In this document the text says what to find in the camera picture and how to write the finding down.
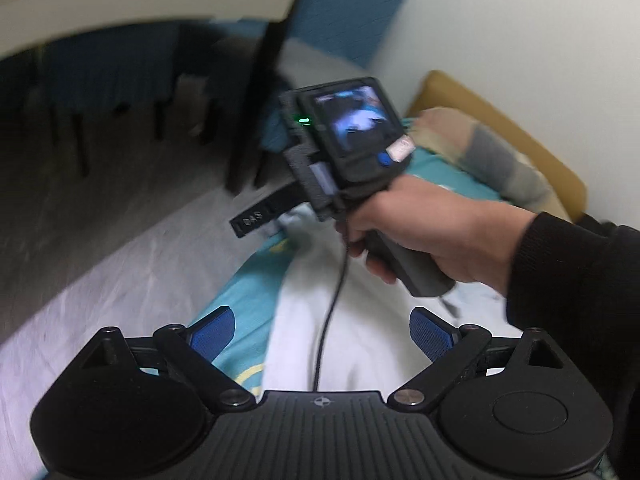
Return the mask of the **person's right hand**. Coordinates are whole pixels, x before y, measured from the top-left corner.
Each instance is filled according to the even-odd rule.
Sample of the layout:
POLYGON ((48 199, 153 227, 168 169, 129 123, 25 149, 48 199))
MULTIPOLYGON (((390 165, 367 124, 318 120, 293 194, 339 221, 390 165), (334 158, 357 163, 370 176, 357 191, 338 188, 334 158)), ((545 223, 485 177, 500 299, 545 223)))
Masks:
POLYGON ((508 289, 518 245, 535 215, 506 203, 471 200, 413 176, 397 178, 335 229, 354 258, 363 237, 377 230, 393 242, 432 256, 458 282, 479 282, 501 295, 508 289))

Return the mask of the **black sleeved right forearm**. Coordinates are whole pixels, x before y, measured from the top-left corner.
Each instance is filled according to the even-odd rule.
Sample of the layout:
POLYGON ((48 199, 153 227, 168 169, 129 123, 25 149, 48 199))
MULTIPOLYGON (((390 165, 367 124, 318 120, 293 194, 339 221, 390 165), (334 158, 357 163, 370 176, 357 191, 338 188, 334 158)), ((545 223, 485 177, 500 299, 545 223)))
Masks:
POLYGON ((515 253, 510 324, 545 330, 614 418, 608 456, 622 479, 639 475, 639 233, 607 236, 540 214, 515 253))

